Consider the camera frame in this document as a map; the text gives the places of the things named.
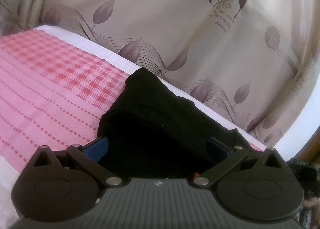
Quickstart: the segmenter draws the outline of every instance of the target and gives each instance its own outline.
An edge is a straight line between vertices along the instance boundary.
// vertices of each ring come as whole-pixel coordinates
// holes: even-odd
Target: pink striped fabric
[[[44,31],[0,39],[0,155],[21,172],[39,145],[96,138],[128,74]]]

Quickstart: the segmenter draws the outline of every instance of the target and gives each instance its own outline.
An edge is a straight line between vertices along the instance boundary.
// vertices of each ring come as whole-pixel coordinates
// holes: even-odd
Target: silver screw
[[[107,184],[109,184],[110,186],[117,186],[119,184],[121,184],[122,180],[120,177],[109,177],[106,180]]]
[[[205,186],[207,184],[209,184],[209,179],[205,178],[205,177],[196,177],[193,182],[199,186]]]

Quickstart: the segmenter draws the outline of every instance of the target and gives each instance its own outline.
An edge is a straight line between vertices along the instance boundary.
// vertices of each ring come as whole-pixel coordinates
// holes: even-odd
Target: black device
[[[219,163],[177,179],[124,180],[99,165],[107,152],[105,137],[65,151],[40,146],[12,189],[12,229],[303,228],[293,219],[303,190],[273,148],[255,154],[211,138]]]

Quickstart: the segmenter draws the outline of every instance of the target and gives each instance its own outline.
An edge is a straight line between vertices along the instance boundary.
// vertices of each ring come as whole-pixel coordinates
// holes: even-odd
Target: black cloth
[[[122,177],[190,177],[211,168],[207,139],[255,152],[237,129],[222,127],[194,103],[175,96],[154,74],[141,68],[103,114],[98,136],[109,140],[100,164]]]

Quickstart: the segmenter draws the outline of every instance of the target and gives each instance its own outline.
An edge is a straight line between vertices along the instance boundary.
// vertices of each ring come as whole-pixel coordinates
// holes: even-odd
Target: white curved edge
[[[7,229],[19,219],[11,201],[11,190],[19,173],[1,156],[0,167],[0,228]]]
[[[294,157],[320,126],[320,77],[298,118],[275,145],[282,158]]]
[[[121,69],[122,71],[126,72],[127,74],[133,74],[137,69],[140,68],[140,66],[130,62],[129,60],[119,56],[118,54],[108,50],[107,48],[104,48],[100,46],[99,44],[96,44],[82,36],[79,36],[75,33],[72,33],[70,31],[64,30],[60,27],[52,27],[52,26],[39,26],[36,29],[43,30],[46,33],[55,36],[59,38],[60,40],[71,44],[85,52],[89,52],[91,54],[94,54],[102,59],[105,59],[115,67]],[[166,85],[166,87],[171,90],[175,95],[180,97],[185,97],[191,101],[193,101],[196,105],[196,107],[207,114],[210,118],[214,119],[218,123],[220,123],[225,128],[231,130],[231,129],[238,129],[240,134],[250,143],[257,146],[258,148],[264,150],[266,146],[262,144],[260,141],[252,137],[250,134],[242,130],[241,128],[237,127],[235,124],[231,123],[227,119],[223,118],[201,102],[197,101],[195,98],[191,97],[187,93],[183,92],[182,90],[176,88],[175,86],[169,84],[168,82],[164,81],[163,79],[159,78],[161,82]]]

